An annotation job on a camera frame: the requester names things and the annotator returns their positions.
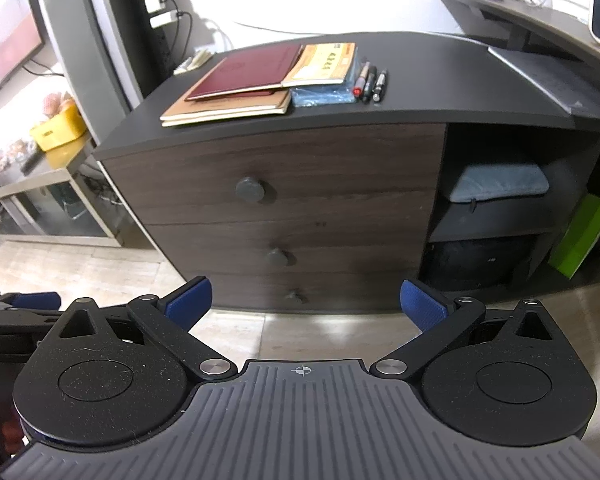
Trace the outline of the drawer dark wood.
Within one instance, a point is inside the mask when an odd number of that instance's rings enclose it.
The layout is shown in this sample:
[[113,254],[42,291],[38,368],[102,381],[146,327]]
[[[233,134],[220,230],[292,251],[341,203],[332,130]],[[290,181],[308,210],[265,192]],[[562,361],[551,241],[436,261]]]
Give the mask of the drawer dark wood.
[[442,125],[279,131],[181,144],[104,163],[145,226],[430,211]]

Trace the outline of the dark red booklet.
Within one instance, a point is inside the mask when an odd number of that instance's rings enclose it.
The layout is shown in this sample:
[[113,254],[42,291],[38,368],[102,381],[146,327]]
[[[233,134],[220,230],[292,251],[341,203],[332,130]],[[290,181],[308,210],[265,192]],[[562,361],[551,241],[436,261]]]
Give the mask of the dark red booklet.
[[194,84],[185,99],[197,101],[281,89],[301,51],[302,47],[298,44],[269,44],[234,51]]

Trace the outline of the drawer round knob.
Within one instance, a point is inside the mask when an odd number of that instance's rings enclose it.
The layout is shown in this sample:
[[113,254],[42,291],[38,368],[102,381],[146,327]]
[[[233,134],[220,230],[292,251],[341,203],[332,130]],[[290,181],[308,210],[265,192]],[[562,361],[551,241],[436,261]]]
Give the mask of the drawer round knob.
[[285,296],[285,300],[290,304],[304,304],[304,298],[298,290],[292,290]]
[[290,266],[291,255],[279,247],[272,248],[265,256],[265,260],[271,266]]

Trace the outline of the bottom drawer round knob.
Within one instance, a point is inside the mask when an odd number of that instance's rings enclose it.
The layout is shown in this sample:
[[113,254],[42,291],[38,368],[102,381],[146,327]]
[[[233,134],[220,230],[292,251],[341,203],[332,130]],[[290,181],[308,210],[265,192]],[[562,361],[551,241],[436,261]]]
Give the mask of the bottom drawer round knob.
[[292,290],[285,296],[285,300],[290,304],[304,304],[304,298],[298,290]]

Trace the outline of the dark wooden drawer cabinet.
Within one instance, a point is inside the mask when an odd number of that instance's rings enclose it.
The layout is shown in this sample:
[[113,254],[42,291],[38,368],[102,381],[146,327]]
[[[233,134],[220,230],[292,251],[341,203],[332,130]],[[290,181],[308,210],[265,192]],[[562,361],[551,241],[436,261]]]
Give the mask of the dark wooden drawer cabinet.
[[600,188],[600,117],[565,112],[483,44],[355,34],[388,73],[377,104],[163,127],[197,76],[166,80],[96,159],[215,307],[394,311],[407,278],[486,301],[567,282],[547,265]]

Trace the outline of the grey blue folded cushion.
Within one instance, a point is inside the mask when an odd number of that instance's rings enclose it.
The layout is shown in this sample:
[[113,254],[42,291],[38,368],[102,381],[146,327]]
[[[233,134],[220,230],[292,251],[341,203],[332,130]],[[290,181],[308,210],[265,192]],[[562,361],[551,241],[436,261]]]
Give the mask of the grey blue folded cushion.
[[484,164],[460,170],[445,185],[446,198],[454,204],[488,202],[501,198],[541,196],[550,182],[538,165]]

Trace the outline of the glass tv stand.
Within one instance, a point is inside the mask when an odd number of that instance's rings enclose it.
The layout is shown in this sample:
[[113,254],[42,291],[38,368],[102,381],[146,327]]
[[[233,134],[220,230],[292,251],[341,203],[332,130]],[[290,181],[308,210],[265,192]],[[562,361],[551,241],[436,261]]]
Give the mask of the glass tv stand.
[[0,152],[0,240],[120,247],[129,218],[82,134],[43,152],[18,141]]

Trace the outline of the green paper bag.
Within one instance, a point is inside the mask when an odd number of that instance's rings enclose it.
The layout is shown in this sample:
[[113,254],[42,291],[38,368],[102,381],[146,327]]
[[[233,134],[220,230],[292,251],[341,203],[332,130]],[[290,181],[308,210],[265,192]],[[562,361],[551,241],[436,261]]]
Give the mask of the green paper bag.
[[600,197],[585,194],[565,234],[552,250],[548,264],[565,278],[573,278],[600,239]]

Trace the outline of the yellow plastic basket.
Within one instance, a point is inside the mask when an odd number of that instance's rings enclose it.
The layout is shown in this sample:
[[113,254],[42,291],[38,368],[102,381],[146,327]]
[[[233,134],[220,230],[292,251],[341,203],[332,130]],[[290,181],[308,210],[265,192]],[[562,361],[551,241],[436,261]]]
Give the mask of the yellow plastic basket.
[[32,139],[43,152],[79,139],[86,132],[87,125],[76,104],[62,108],[54,117],[30,130]]

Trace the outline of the tan kraft notebook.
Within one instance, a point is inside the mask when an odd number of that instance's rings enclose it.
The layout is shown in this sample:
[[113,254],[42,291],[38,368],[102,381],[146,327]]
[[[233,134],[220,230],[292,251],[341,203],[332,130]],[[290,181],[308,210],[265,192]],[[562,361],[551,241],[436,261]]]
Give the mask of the tan kraft notebook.
[[218,120],[283,115],[291,103],[288,90],[248,92],[243,96],[226,96],[187,101],[178,99],[161,116],[163,127],[175,127]]

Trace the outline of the blue plastic pouch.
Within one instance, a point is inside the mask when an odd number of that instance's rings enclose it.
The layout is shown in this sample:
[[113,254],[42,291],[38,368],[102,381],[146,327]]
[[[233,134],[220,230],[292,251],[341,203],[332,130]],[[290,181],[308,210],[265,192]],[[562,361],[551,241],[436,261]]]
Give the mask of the blue plastic pouch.
[[294,107],[317,107],[352,104],[356,102],[356,97],[345,84],[324,84],[292,88],[291,101]]

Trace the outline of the orange yellow booklet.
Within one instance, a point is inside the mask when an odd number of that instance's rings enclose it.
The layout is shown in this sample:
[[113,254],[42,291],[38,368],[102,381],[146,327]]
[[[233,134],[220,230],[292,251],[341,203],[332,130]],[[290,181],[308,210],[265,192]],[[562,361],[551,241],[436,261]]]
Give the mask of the orange yellow booklet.
[[355,59],[354,42],[307,44],[282,81],[284,88],[342,84]]

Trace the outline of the dark side desk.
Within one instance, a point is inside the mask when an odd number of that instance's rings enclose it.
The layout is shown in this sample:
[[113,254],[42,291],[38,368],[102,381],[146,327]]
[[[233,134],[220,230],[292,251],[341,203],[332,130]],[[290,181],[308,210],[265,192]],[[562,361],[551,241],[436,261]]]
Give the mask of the dark side desk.
[[600,68],[600,44],[588,26],[574,16],[551,8],[529,6],[517,0],[442,0],[464,4],[486,20],[504,21],[528,30],[592,66]]

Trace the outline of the black power strip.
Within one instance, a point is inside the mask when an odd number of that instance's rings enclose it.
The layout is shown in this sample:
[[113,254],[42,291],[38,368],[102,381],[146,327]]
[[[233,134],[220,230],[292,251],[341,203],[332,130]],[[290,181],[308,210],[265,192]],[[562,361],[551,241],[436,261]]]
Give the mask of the black power strip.
[[142,96],[148,96],[174,69],[173,47],[166,29],[178,28],[174,0],[129,0],[132,15],[132,58]]

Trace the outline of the grey wall pillar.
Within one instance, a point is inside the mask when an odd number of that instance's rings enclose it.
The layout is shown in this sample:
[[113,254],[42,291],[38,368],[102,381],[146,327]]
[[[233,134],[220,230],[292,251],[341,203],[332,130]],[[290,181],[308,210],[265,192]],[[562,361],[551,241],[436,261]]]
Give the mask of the grey wall pillar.
[[151,92],[140,0],[38,0],[57,61],[97,144]]

